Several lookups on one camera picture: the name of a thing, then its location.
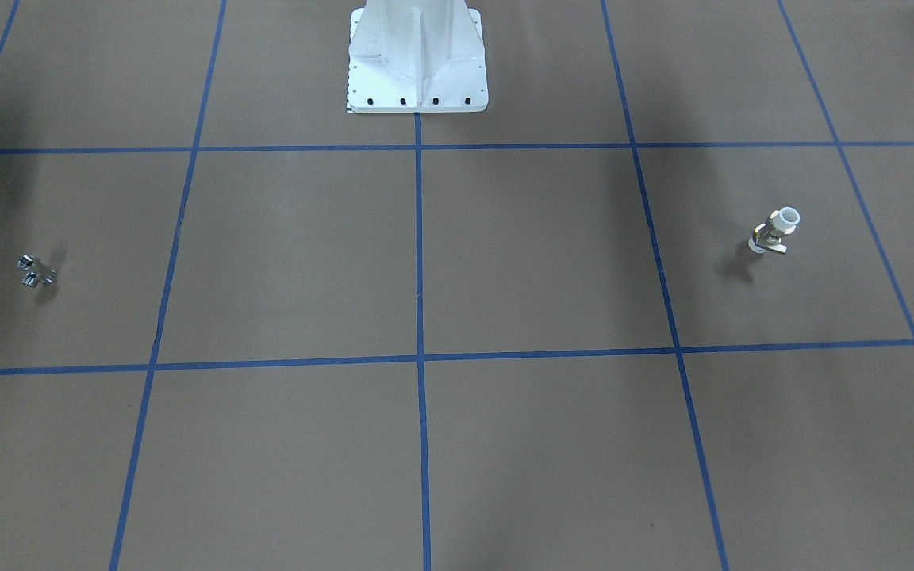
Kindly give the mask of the white PPR brass valve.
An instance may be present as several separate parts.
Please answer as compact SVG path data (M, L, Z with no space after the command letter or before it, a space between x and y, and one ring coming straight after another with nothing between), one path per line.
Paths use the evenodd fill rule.
M765 223L755 227L751 238L747 240L747 246L758 255L786 255L788 247L784 244L784 238L792 235L800 223L801 214L794 207L784 206L774 210Z

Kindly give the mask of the chrome metal pipe fitting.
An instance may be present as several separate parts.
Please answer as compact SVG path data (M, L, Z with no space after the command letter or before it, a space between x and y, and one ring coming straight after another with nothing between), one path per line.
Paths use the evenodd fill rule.
M57 271L36 256L22 255L16 261L16 267L23 273L21 283L26 288L35 289L37 286L53 285L56 282Z

